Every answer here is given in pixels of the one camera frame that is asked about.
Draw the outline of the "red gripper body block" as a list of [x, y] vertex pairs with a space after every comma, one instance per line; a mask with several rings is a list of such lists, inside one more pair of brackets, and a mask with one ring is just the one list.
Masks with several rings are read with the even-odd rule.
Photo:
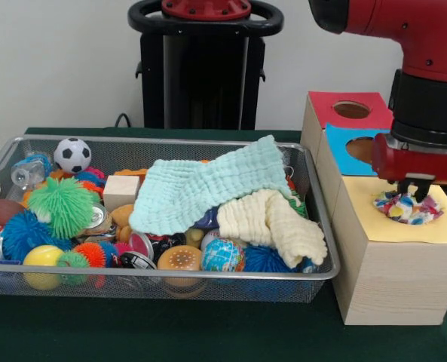
[[426, 148], [378, 133], [373, 140], [372, 169], [387, 181], [417, 179], [447, 185], [447, 148]]

